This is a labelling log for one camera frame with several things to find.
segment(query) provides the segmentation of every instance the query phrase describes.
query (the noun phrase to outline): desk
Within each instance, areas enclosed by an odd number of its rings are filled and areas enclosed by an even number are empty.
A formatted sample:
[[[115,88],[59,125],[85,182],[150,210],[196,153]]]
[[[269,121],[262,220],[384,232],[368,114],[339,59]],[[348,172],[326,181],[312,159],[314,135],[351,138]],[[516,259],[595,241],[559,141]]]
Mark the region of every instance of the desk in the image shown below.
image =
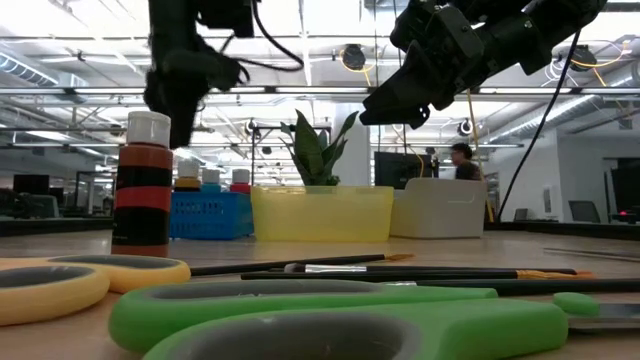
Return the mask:
[[[58,256],[106,254],[110,232],[94,231],[0,238],[0,256]],[[482,239],[404,240],[389,243],[256,243],[251,239],[230,242],[176,241],[170,254],[194,266],[229,265],[294,258],[357,255],[366,253],[414,253],[413,259],[394,264],[492,267],[571,267],[591,270],[597,276],[634,277],[640,265],[632,262],[544,253],[545,247],[592,251],[640,252],[640,242],[600,240],[523,232],[487,232]],[[229,281],[236,276],[208,278]],[[638,294],[602,294],[608,302],[640,302]],[[94,307],[57,320],[0,328],[3,359],[20,360],[137,360],[111,342],[107,319],[118,295],[109,294]],[[549,301],[550,297],[527,297]],[[572,335],[562,349],[523,359],[620,359],[640,358],[638,334]]]

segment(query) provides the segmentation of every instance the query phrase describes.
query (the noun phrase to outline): potted plant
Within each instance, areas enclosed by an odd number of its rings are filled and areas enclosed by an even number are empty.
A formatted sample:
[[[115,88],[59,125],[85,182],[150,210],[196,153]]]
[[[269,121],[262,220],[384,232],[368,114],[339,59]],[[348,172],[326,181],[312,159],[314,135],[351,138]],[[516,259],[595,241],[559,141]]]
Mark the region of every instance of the potted plant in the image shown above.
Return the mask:
[[[282,132],[288,134],[293,141],[293,151],[287,144],[293,163],[300,173],[305,186],[335,186],[340,182],[338,176],[333,175],[332,170],[336,161],[340,159],[347,145],[345,134],[356,121],[358,112],[347,117],[333,143],[329,144],[325,130],[316,133],[307,118],[296,110],[298,119],[295,127],[280,123]]]
[[[332,173],[347,145],[345,134],[353,127],[358,113],[345,119],[332,143],[327,132],[316,133],[305,116],[299,111],[297,114],[295,126],[281,124],[281,130],[293,140],[287,149],[305,186],[252,188],[256,239],[387,241],[393,188],[335,186],[340,179]]]

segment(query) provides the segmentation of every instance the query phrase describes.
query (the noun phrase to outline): white pillar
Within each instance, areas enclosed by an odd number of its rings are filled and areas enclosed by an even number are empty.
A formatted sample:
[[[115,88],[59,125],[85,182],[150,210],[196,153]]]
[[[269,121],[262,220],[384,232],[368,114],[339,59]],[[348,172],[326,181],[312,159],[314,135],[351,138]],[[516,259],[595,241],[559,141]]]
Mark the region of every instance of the white pillar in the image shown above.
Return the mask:
[[[337,104],[331,127],[331,139],[335,140],[342,128],[344,120],[354,111],[362,113],[362,104]],[[371,147],[369,128],[356,119],[353,127],[347,132],[349,140],[344,153],[333,167],[333,175],[340,177],[340,185],[368,186],[371,181]]]

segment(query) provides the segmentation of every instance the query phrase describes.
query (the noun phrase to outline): paintbrush bristles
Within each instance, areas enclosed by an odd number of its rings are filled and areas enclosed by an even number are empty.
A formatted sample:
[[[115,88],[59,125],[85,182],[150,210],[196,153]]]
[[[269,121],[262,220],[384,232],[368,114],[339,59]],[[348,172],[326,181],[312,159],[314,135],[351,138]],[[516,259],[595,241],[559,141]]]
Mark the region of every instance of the paintbrush bristles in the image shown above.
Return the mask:
[[[385,259],[387,261],[402,261],[406,259],[411,259],[414,257],[414,254],[394,254],[394,255],[385,255]]]

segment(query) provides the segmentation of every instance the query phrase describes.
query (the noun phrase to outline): white bottle cap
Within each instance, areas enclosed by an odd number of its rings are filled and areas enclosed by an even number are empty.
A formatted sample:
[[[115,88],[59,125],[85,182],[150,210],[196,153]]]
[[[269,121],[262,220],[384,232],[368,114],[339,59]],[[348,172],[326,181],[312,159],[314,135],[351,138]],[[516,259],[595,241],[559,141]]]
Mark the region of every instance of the white bottle cap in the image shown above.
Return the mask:
[[[169,147],[171,118],[153,111],[132,111],[127,126],[127,144],[146,143]]]
[[[220,170],[216,170],[216,169],[202,170],[202,182],[205,184],[219,184]]]
[[[182,160],[178,163],[178,177],[198,178],[200,164],[195,160]]]
[[[251,179],[251,172],[247,169],[235,169],[231,174],[233,184],[248,184]]]

